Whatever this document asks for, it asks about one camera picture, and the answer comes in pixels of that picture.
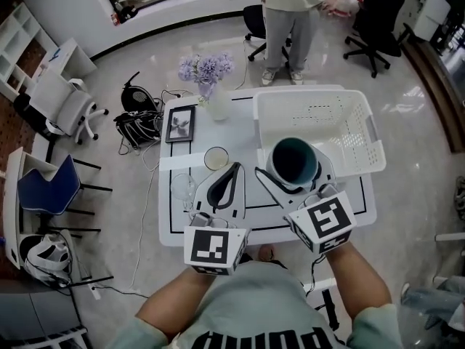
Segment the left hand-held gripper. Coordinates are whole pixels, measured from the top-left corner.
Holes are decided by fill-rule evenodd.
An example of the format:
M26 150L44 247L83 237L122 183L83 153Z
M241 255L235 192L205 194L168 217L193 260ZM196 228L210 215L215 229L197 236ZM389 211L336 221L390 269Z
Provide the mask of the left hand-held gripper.
M212 217L244 218L245 170L228 164L203 180L196 192L191 223L184 229L184 261L194 271L231 276L248 245L249 229Z

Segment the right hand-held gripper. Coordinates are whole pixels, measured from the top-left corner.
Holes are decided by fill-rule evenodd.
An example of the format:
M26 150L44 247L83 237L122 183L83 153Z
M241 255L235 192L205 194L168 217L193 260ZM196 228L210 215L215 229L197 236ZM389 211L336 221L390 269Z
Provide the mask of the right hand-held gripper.
M286 220L314 255L322 255L347 243L357 221L346 192L336 189L331 160L317 148L313 150L318 161L311 188L318 190L315 195L309 196L301 187L289 189L259 167L254 168L254 174L281 208L295 210L301 204L286 215Z

